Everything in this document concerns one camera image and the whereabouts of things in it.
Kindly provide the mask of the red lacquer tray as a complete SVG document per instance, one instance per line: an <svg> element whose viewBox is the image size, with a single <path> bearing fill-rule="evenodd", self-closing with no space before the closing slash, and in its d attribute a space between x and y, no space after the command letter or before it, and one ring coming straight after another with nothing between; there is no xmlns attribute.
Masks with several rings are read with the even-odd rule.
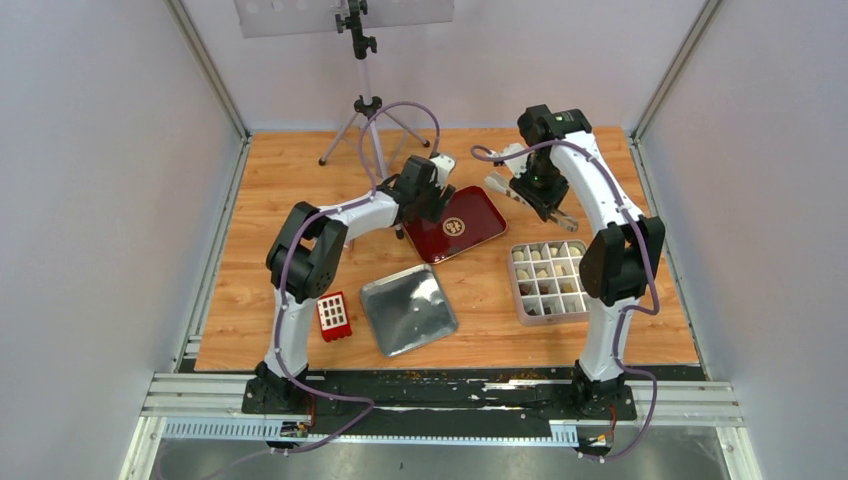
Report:
<svg viewBox="0 0 848 480"><path fill-rule="evenodd" d="M479 186L458 190L438 222L416 218L404 224L416 253L428 264L451 259L502 235L507 228L505 217Z"/></svg>

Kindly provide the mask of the silver compartment tin box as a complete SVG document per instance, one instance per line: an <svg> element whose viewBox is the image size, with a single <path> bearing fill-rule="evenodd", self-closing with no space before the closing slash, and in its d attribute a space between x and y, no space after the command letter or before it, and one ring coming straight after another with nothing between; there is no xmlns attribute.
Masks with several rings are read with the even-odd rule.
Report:
<svg viewBox="0 0 848 480"><path fill-rule="evenodd" d="M579 263L586 249L580 240L511 247L508 274L521 325L535 327L589 320L589 296L579 275Z"/></svg>

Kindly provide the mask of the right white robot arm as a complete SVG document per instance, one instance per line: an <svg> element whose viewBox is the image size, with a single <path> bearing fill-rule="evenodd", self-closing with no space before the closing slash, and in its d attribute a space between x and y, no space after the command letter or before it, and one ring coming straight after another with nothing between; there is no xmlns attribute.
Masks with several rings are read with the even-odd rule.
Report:
<svg viewBox="0 0 848 480"><path fill-rule="evenodd" d="M517 126L527 148L510 165L510 187L544 221L553 220L566 194L574 192L593 234L579 263L589 321L570 402L580 415L596 417L625 397L623 346L641 297L656 292L666 228L625 194L581 110L535 105Z"/></svg>

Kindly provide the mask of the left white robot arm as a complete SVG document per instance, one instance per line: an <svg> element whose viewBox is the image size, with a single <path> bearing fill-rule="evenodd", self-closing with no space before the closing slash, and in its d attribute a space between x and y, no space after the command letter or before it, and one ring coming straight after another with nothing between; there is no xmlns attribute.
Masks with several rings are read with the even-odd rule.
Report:
<svg viewBox="0 0 848 480"><path fill-rule="evenodd" d="M438 220L455 191L448 182L455 167L445 154L412 155L400 173L355 199L324 207L299 202L292 208L266 256L275 318L268 351L255 369L257 383L279 411L293 413L305 403L310 324L345 245L416 218Z"/></svg>

